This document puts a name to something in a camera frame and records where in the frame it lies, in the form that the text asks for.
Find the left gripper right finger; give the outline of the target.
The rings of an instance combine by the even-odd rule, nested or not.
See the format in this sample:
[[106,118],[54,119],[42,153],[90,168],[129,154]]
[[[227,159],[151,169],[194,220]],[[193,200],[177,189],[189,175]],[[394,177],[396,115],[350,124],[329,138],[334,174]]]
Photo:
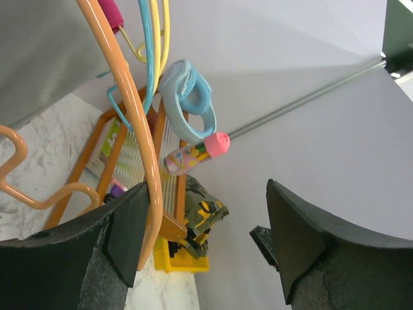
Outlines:
[[250,235],[293,309],[411,309],[412,241],[371,231],[267,182],[270,227]]

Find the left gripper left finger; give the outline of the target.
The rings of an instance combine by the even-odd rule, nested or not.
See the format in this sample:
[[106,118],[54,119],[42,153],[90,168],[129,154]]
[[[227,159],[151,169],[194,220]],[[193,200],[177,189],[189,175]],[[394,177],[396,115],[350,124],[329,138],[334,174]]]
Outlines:
[[24,240],[1,242],[1,309],[124,309],[141,253],[145,183]]

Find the orange hanger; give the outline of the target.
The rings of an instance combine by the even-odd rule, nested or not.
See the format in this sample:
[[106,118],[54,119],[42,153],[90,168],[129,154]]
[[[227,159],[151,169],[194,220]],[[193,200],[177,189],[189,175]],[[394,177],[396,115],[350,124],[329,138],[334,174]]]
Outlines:
[[[128,66],[126,65],[126,60],[119,44],[117,43],[115,35],[106,20],[102,8],[97,1],[78,1],[77,5],[88,22],[88,25],[91,28],[91,31],[93,32],[123,95],[126,111],[128,112],[132,122],[132,128],[137,138],[140,155],[143,162],[148,195],[150,199],[150,222],[145,231],[139,256],[139,263],[137,265],[137,269],[140,271],[144,268],[146,261],[152,252],[152,248],[156,242],[163,219],[163,195],[154,143],[150,135],[150,129],[146,120],[145,111],[143,109],[134,80]],[[91,187],[82,183],[70,183],[65,185],[53,193],[53,195],[45,201],[37,201],[15,187],[9,185],[6,181],[7,175],[9,175],[25,160],[28,154],[28,149],[22,137],[15,130],[2,125],[1,134],[12,141],[15,147],[13,156],[1,165],[1,190],[3,192],[37,210],[48,209],[73,192],[82,192],[89,196],[90,205],[84,210],[84,212],[89,212],[98,207],[100,202],[98,193]]]

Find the camouflage trousers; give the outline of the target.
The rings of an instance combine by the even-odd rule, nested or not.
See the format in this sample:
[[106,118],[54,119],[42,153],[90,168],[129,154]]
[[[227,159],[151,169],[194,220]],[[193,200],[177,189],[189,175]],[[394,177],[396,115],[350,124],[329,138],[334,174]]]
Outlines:
[[227,206],[211,195],[194,177],[186,176],[185,241],[181,245],[195,259],[207,256],[208,235],[213,226],[229,215]]

